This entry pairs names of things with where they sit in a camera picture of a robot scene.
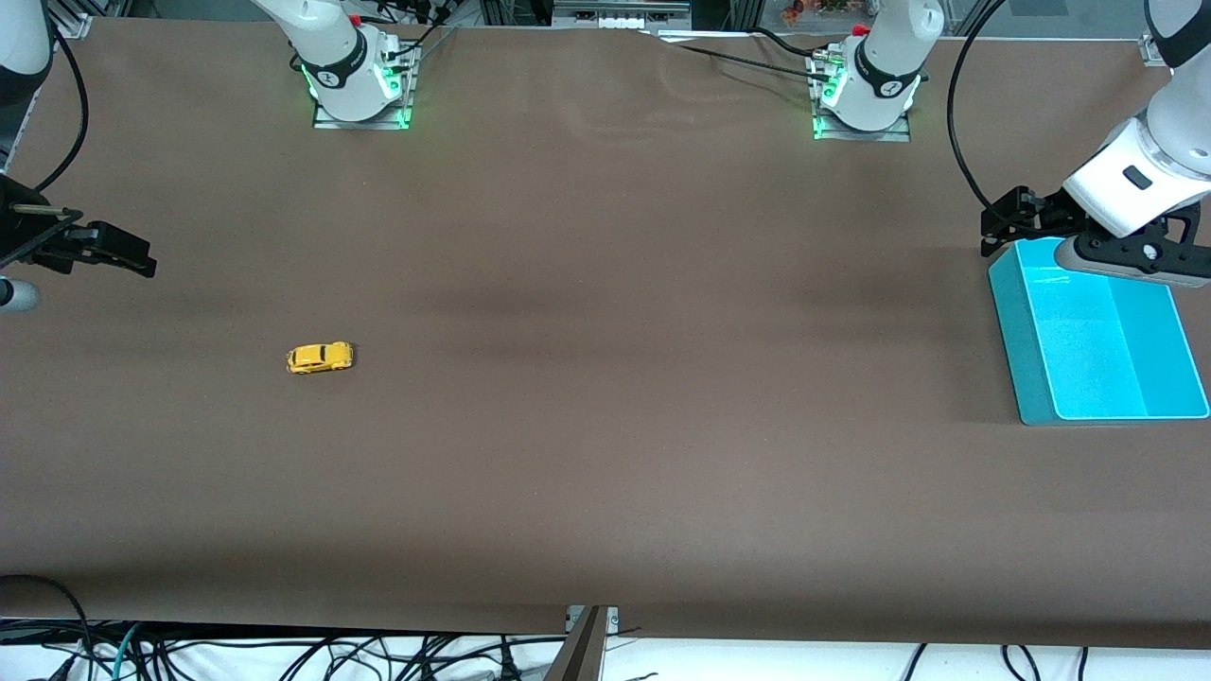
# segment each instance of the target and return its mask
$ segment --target cyan plastic bin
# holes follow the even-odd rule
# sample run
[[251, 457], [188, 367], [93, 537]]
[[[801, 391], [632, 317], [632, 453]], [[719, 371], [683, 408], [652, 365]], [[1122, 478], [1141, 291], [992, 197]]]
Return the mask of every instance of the cyan plastic bin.
[[988, 268], [1027, 425], [1206, 418], [1167, 286], [1069, 271], [1061, 239], [1017, 241]]

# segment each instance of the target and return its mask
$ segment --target cable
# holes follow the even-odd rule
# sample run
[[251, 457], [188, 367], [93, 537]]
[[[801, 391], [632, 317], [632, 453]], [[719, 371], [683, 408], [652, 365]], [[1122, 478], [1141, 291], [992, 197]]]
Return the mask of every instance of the cable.
[[139, 623], [136, 622], [126, 630], [126, 635], [122, 636], [122, 642], [117, 645], [117, 654], [114, 656], [114, 673], [110, 675], [113, 681], [117, 681], [122, 676], [122, 658], [126, 657], [126, 648], [131, 645], [131, 639], [134, 637], [134, 633], [138, 631]]
[[332, 646], [328, 646], [328, 654], [332, 656], [332, 662], [328, 663], [328, 671], [325, 673], [323, 681], [329, 681], [332, 679], [332, 675], [335, 674], [337, 670], [340, 669], [342, 665], [344, 665], [346, 662], [360, 662], [357, 659], [357, 653], [362, 652], [371, 643], [373, 643], [374, 641], [378, 641], [380, 639], [381, 639], [380, 636], [379, 637], [374, 637], [374, 639], [367, 639], [366, 641], [358, 643], [357, 646], [354, 647], [354, 649], [349, 651], [348, 653], [342, 654], [340, 656], [340, 662], [337, 662], [337, 657], [332, 656]]
[[698, 52], [699, 55], [708, 55], [711, 57], [718, 57], [721, 59], [728, 59], [729, 62], [736, 62], [739, 64], [748, 64], [750, 67], [757, 67], [757, 68], [761, 68], [761, 69], [769, 69], [771, 71], [788, 73], [791, 75], [797, 75], [797, 76], [800, 76], [800, 78], [805, 78], [808, 80], [828, 80], [828, 76], [826, 76], [825, 74], [808, 73], [808, 71], [797, 70], [797, 69], [788, 69], [786, 67], [776, 67], [774, 64], [767, 64], [764, 62], [754, 62], [752, 59], [745, 59], [744, 57], [736, 57], [734, 55], [724, 55], [723, 52], [716, 52], [713, 50], [704, 50], [701, 47], [694, 47], [694, 46], [690, 46], [690, 45], [682, 45], [681, 42], [677, 42], [675, 45], [677, 45], [677, 47], [681, 47], [682, 50], [689, 50], [690, 52]]
[[959, 136], [954, 130], [954, 92], [959, 86], [959, 74], [963, 73], [963, 64], [968, 61], [968, 52], [971, 51], [971, 46], [976, 41], [976, 36], [983, 29], [988, 19], [992, 18], [993, 13], [1005, 4], [1005, 0], [994, 0], [988, 8], [985, 10], [976, 23], [971, 27], [971, 33], [968, 39], [963, 41], [963, 48], [959, 50], [959, 58], [954, 62], [954, 71], [951, 73], [951, 87], [946, 92], [946, 132], [951, 137], [951, 151], [954, 153], [954, 161], [959, 164], [959, 172], [963, 173], [963, 179], [968, 182], [968, 187], [971, 188], [971, 193], [975, 194], [976, 199], [983, 204], [983, 207], [992, 211], [1001, 222], [1012, 225], [1010, 221], [997, 213], [993, 207], [992, 201], [985, 195], [983, 190], [980, 189], [980, 183], [976, 182], [975, 176], [971, 174], [971, 168], [968, 167], [966, 159], [963, 158], [963, 150], [959, 148]]
[[754, 25], [754, 27], [750, 28], [748, 30], [746, 30], [745, 33], [757, 33], [757, 34], [764, 35], [765, 38], [773, 40], [774, 44], [777, 45], [779, 47], [781, 47], [782, 50], [786, 50], [787, 52], [790, 52], [792, 55], [798, 55], [800, 57], [810, 57], [816, 50], [823, 50], [825, 47], [828, 46], [828, 45], [821, 45], [820, 47], [813, 47], [811, 50], [804, 50], [802, 47], [796, 47], [794, 45], [791, 45], [790, 42], [782, 40], [781, 35], [774, 33], [773, 30], [769, 30], [768, 28], [759, 27], [759, 25]]
[[63, 158], [63, 161], [59, 162], [58, 167], [51, 171], [51, 174], [46, 176], [46, 179], [34, 185], [34, 191], [39, 193], [53, 184], [63, 174], [63, 171], [68, 170], [68, 166], [75, 160], [76, 154], [80, 153], [80, 148], [84, 147], [85, 136], [88, 135], [88, 92], [84, 86], [84, 75], [80, 74], [80, 64], [76, 63], [75, 55], [71, 53], [71, 47], [64, 40], [63, 34], [59, 33], [58, 27], [54, 27], [54, 41], [59, 44], [59, 47], [63, 48], [63, 56], [68, 58], [68, 65], [71, 67], [71, 75], [76, 81], [76, 91], [80, 93], [80, 131], [76, 132], [76, 139], [71, 144], [71, 149]]
[[[58, 36], [59, 40], [63, 40], [63, 36], [59, 35], [58, 29], [54, 30], [54, 34]], [[69, 59], [71, 61], [73, 64], [75, 64], [75, 58], [74, 57], [69, 57]], [[82, 80], [78, 80], [76, 82], [80, 84], [80, 96], [81, 96], [81, 102], [84, 103], [84, 111], [85, 111], [84, 120], [87, 121], [88, 120], [88, 114], [87, 114], [88, 105], [87, 105], [87, 98], [84, 97], [84, 81]], [[85, 122], [81, 126], [81, 128], [80, 128], [80, 131], [81, 131], [80, 139], [81, 141], [84, 139], [84, 131], [85, 131], [85, 128], [87, 128], [87, 122]], [[88, 631], [88, 618], [84, 613], [84, 606], [80, 605], [80, 601], [76, 600], [75, 595], [73, 595], [71, 591], [68, 590], [67, 586], [64, 586], [63, 584], [59, 584], [58, 582], [56, 582], [56, 580], [53, 580], [53, 579], [51, 579], [48, 577], [40, 577], [38, 574], [0, 574], [0, 586], [2, 586], [6, 583], [18, 583], [18, 582], [33, 582], [34, 584], [41, 584], [44, 586], [50, 586], [50, 588], [54, 589], [56, 591], [63, 594], [63, 596], [67, 597], [68, 602], [71, 603], [71, 610], [74, 610], [75, 613], [76, 613], [76, 616], [80, 618], [80, 626], [81, 626], [80, 637], [84, 640], [85, 652], [88, 653], [88, 676], [87, 676], [87, 679], [88, 679], [88, 681], [92, 681], [93, 673], [94, 673], [94, 669], [96, 669], [96, 662], [92, 659], [92, 634]]]
[[905, 670], [905, 676], [902, 681], [912, 681], [912, 675], [913, 673], [917, 671], [917, 663], [920, 662], [920, 656], [922, 653], [925, 652], [926, 645], [928, 643], [922, 643], [917, 646], [917, 649], [913, 652], [912, 658], [908, 660], [908, 669]]
[[[1022, 654], [1026, 656], [1026, 662], [1031, 664], [1031, 675], [1034, 677], [1034, 681], [1041, 681], [1041, 677], [1039, 676], [1039, 666], [1034, 664], [1034, 656], [1031, 654], [1031, 651], [1026, 649], [1026, 646], [1014, 647], [1022, 651]], [[1005, 663], [1005, 668], [1009, 669], [1009, 673], [1014, 675], [1014, 679], [1017, 679], [1017, 681], [1026, 681], [1026, 677], [1017, 671], [1017, 668], [1014, 666], [1014, 663], [1009, 659], [1009, 646], [1000, 647], [1000, 659]]]
[[421, 676], [417, 681], [432, 681], [438, 674], [441, 674], [441, 671], [443, 669], [446, 669], [447, 666], [449, 666], [452, 664], [458, 664], [460, 662], [466, 662], [469, 659], [475, 659], [477, 657], [483, 656], [484, 653], [489, 653], [492, 651], [501, 649], [505, 646], [528, 646], [528, 645], [533, 645], [533, 643], [561, 643], [561, 642], [563, 642], [566, 640], [567, 640], [566, 636], [545, 636], [545, 637], [541, 637], [541, 639], [527, 639], [524, 641], [510, 641], [510, 642], [506, 642], [506, 643], [495, 643], [493, 646], [484, 646], [482, 648], [474, 649], [474, 651], [466, 653], [465, 656], [458, 656], [458, 657], [450, 659], [449, 662], [446, 662], [444, 664], [442, 664], [437, 669], [435, 669], [435, 670], [425, 674], [424, 676]]

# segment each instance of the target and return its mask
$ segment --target toy car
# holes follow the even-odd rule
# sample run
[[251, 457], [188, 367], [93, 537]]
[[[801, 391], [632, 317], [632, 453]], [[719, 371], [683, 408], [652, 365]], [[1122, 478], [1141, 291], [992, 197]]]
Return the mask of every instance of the toy car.
[[294, 348], [286, 355], [291, 373], [316, 373], [354, 366], [354, 347], [344, 340]]

